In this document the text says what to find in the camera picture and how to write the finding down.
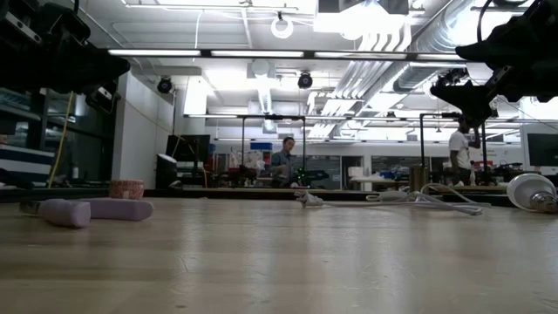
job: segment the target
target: white cable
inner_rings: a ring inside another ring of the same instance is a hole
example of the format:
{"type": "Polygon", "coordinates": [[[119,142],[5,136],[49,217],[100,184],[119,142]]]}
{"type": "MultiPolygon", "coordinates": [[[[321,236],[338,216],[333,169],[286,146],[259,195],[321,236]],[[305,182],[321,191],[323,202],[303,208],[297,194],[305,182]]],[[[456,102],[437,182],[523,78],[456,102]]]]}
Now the white cable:
{"type": "Polygon", "coordinates": [[[420,192],[411,192],[406,194],[405,192],[384,192],[379,193],[378,195],[367,195],[366,200],[368,203],[358,203],[358,204],[335,204],[335,203],[324,203],[323,200],[317,196],[314,196],[307,191],[299,191],[295,193],[297,197],[296,200],[301,202],[303,208],[308,206],[310,207],[320,207],[323,205],[330,205],[333,207],[358,207],[358,208],[369,208],[369,207],[376,207],[376,206],[393,206],[393,205],[413,205],[413,206],[420,206],[420,207],[427,207],[427,208],[441,208],[447,210],[455,210],[463,214],[467,215],[481,215],[482,208],[491,207],[491,204],[488,203],[478,203],[472,201],[465,196],[461,195],[457,191],[447,186],[438,183],[429,183],[421,188],[420,192]],[[466,201],[466,203],[446,203],[443,202],[435,197],[430,195],[424,194],[424,192],[428,188],[447,188],[452,193],[457,195],[462,200],[466,201]]]}
{"type": "Polygon", "coordinates": [[[198,37],[200,36],[200,20],[203,11],[198,14],[198,19],[195,22],[195,40],[194,40],[194,49],[198,49],[198,37]]]}

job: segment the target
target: table surface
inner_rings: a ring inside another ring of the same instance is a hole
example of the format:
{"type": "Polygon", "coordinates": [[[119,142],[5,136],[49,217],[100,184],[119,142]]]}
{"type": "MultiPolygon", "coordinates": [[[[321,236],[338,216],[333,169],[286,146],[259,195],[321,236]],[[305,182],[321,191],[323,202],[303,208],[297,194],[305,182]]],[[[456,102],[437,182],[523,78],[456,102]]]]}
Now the table surface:
{"type": "Polygon", "coordinates": [[[558,312],[555,216],[150,201],[82,230],[0,205],[2,312],[558,312]]]}

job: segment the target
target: black equipment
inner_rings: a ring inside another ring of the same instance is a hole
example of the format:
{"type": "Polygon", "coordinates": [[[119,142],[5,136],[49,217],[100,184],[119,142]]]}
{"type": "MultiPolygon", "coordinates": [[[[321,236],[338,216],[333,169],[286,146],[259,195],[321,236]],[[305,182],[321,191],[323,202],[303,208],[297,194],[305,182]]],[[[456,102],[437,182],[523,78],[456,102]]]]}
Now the black equipment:
{"type": "Polygon", "coordinates": [[[532,166],[558,166],[558,134],[527,134],[532,166]]]}
{"type": "Polygon", "coordinates": [[[302,167],[296,170],[296,180],[301,187],[310,187],[312,182],[329,179],[330,175],[323,170],[304,171],[302,167]]]}
{"type": "Polygon", "coordinates": [[[309,89],[312,87],[314,80],[310,76],[308,72],[302,72],[300,74],[300,78],[298,79],[298,88],[300,89],[309,89]]]}
{"type": "Polygon", "coordinates": [[[91,31],[74,10],[0,0],[0,86],[90,94],[130,70],[128,61],[87,41],[91,31]]]}
{"type": "Polygon", "coordinates": [[[164,154],[157,154],[155,188],[169,188],[177,181],[177,177],[176,160],[164,154]]]}
{"type": "Polygon", "coordinates": [[[160,82],[157,84],[157,91],[160,93],[170,93],[173,90],[173,82],[170,77],[160,78],[160,82]]]}
{"type": "Polygon", "coordinates": [[[85,96],[85,103],[96,110],[100,109],[104,113],[112,113],[120,99],[120,96],[117,94],[118,86],[119,81],[117,78],[109,81],[99,87],[97,91],[85,96]]]}
{"type": "Polygon", "coordinates": [[[196,178],[198,162],[208,162],[210,139],[210,135],[169,135],[167,155],[177,161],[192,161],[192,178],[196,178]]]}
{"type": "MultiPolygon", "coordinates": [[[[483,7],[480,18],[491,1],[483,7]]],[[[473,127],[493,114],[489,103],[497,95],[511,102],[523,96],[537,97],[540,102],[551,100],[558,95],[556,9],[549,0],[535,0],[521,17],[495,27],[486,40],[478,36],[478,43],[457,47],[455,52],[460,57],[486,63],[493,76],[483,86],[475,86],[470,80],[464,85],[435,85],[432,95],[461,109],[473,127]]]]}

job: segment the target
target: ceiling light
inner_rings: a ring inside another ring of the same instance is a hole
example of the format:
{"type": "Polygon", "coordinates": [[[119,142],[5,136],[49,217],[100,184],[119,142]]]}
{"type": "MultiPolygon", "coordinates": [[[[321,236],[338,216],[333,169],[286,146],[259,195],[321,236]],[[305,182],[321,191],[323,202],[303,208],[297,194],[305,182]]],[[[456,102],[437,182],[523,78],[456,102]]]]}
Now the ceiling light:
{"type": "Polygon", "coordinates": [[[353,120],[360,120],[360,121],[399,121],[399,120],[405,119],[405,118],[355,117],[355,118],[352,118],[352,119],[353,120]]]}
{"type": "Polygon", "coordinates": [[[409,64],[411,67],[438,67],[438,68],[453,68],[453,69],[465,69],[466,64],[456,64],[449,62],[411,62],[409,64]]]}
{"type": "Polygon", "coordinates": [[[424,61],[453,61],[465,62],[466,60],[455,53],[419,53],[416,56],[417,60],[424,61]]]}
{"type": "Polygon", "coordinates": [[[109,49],[108,53],[113,56],[121,57],[199,57],[201,55],[198,50],[185,50],[185,49],[109,49]]]}
{"type": "Polygon", "coordinates": [[[388,58],[403,60],[406,58],[404,52],[361,52],[361,51],[317,51],[316,58],[347,58],[347,59],[377,59],[388,58]]]}
{"type": "Polygon", "coordinates": [[[382,61],[425,61],[425,62],[465,62],[455,53],[422,53],[390,51],[317,51],[316,58],[382,61]]]}
{"type": "Polygon", "coordinates": [[[311,116],[311,117],[306,117],[306,119],[318,119],[318,120],[341,120],[341,119],[347,119],[345,117],[334,117],[334,116],[311,116]]]}
{"type": "Polygon", "coordinates": [[[302,51],[211,51],[213,57],[238,58],[302,58],[302,51]]]}
{"type": "MultiPolygon", "coordinates": [[[[215,138],[217,141],[242,141],[242,138],[215,138]]],[[[282,142],[282,139],[244,139],[244,141],[270,141],[270,142],[282,142]]],[[[303,142],[304,139],[295,139],[295,141],[303,142]]],[[[325,140],[306,140],[307,143],[323,143],[325,140]]]]}
{"type": "Polygon", "coordinates": [[[271,7],[271,6],[247,6],[247,5],[179,5],[179,4],[129,4],[125,6],[130,9],[164,9],[164,10],[224,10],[224,11],[260,11],[260,12],[293,12],[297,13],[297,7],[271,7]]]}
{"type": "Polygon", "coordinates": [[[238,116],[232,114],[185,114],[184,118],[236,119],[238,116]]]}

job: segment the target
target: monitor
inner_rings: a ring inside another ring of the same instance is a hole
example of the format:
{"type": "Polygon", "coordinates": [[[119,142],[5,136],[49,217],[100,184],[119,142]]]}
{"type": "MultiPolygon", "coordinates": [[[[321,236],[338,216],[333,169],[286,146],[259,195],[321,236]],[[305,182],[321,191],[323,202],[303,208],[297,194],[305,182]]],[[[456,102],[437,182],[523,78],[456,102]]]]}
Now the monitor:
{"type": "Polygon", "coordinates": [[[209,159],[210,139],[209,135],[169,135],[167,155],[177,161],[201,161],[206,163],[209,159]]]}
{"type": "Polygon", "coordinates": [[[527,134],[531,166],[558,166],[558,134],[527,134]]]}
{"type": "Polygon", "coordinates": [[[155,188],[168,188],[178,179],[176,160],[164,154],[157,154],[155,188]]]}

